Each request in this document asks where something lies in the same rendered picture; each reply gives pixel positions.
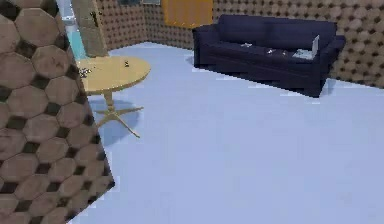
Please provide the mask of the dark blue sofa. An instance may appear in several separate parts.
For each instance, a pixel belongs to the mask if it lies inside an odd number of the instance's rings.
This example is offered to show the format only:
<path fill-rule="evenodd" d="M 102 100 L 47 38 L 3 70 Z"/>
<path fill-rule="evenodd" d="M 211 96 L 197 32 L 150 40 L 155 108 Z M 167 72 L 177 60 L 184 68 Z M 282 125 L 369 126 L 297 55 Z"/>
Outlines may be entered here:
<path fill-rule="evenodd" d="M 317 98 L 346 45 L 336 31 L 329 21 L 223 14 L 192 30 L 194 66 Z M 293 56 L 300 34 L 320 36 L 313 60 Z"/>

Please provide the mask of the beige room door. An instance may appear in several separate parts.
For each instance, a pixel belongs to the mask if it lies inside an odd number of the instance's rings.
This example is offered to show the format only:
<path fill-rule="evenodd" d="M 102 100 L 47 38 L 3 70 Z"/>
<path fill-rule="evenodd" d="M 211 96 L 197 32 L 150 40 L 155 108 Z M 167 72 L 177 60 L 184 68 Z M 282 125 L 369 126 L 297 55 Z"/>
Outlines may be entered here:
<path fill-rule="evenodd" d="M 96 0 L 71 0 L 71 5 L 86 55 L 88 57 L 107 56 L 108 51 L 100 20 L 101 12 L 97 8 Z M 92 11 L 97 14 L 99 27 L 94 26 L 90 16 Z"/>

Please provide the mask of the round yellow pedestal table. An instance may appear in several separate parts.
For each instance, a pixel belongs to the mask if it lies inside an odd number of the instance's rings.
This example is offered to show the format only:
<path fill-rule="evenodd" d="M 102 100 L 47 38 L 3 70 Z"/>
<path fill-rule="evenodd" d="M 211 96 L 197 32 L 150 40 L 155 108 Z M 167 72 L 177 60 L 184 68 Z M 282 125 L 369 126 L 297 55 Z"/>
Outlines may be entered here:
<path fill-rule="evenodd" d="M 124 66 L 124 61 L 129 61 L 129 67 Z M 104 56 L 81 59 L 76 62 L 78 68 L 88 68 L 91 72 L 82 83 L 87 96 L 102 95 L 107 109 L 98 111 L 103 118 L 97 127 L 116 120 L 128 129 L 135 137 L 140 135 L 132 130 L 121 115 L 142 110 L 142 107 L 117 110 L 114 106 L 113 93 L 130 88 L 142 82 L 151 71 L 150 64 L 144 59 L 132 56 Z"/>

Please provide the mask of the grey open laptop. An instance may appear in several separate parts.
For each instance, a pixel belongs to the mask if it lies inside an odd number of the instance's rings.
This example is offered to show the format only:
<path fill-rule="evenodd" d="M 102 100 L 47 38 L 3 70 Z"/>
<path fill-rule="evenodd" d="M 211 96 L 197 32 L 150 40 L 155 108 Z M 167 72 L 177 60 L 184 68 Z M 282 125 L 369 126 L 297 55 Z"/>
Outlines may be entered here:
<path fill-rule="evenodd" d="M 313 60 L 319 50 L 319 35 L 300 34 L 296 43 L 297 50 L 293 54 L 295 58 Z"/>

